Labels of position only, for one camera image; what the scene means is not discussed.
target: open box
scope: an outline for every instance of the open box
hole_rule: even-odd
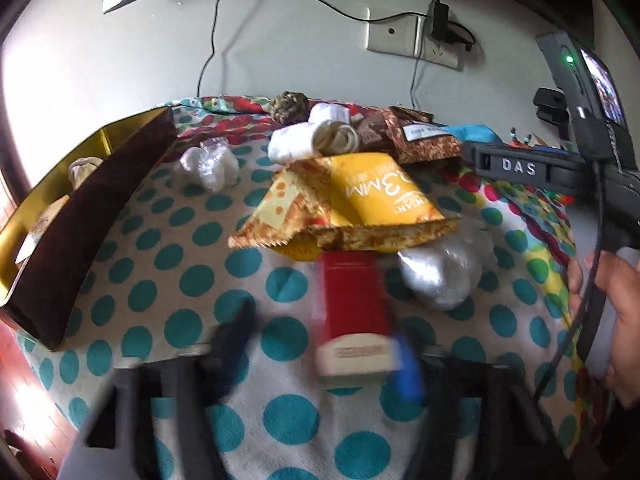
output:
[[[0,232],[0,319],[47,349],[62,343],[100,245],[176,137],[171,108],[156,108],[100,128],[47,173]],[[72,190],[68,167],[86,156],[104,161]],[[68,202],[19,267],[15,259],[27,233],[65,194]]]

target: yellow snack bag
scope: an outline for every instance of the yellow snack bag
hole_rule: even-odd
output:
[[[229,246],[312,261],[329,249],[397,252],[455,224],[389,155],[350,153],[290,164]]]

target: blue object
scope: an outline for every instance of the blue object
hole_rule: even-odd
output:
[[[396,336],[400,369],[391,376],[400,396],[409,402],[423,402],[426,396],[420,363],[404,335]]]
[[[488,142],[502,144],[502,140],[488,126],[484,124],[461,124],[460,126],[443,126],[445,132],[456,137],[457,140],[475,140],[476,142]]]

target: white rolled cloth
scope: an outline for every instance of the white rolled cloth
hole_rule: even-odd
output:
[[[298,123],[275,130],[267,154],[276,164],[324,155],[357,152],[360,141],[356,130],[338,121]]]
[[[350,124],[349,109],[335,103],[318,103],[309,112],[309,122],[322,123],[324,121],[340,121]]]

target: brown ball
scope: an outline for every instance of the brown ball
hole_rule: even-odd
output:
[[[283,126],[305,122],[309,112],[309,99],[301,92],[283,92],[271,100],[271,119]]]

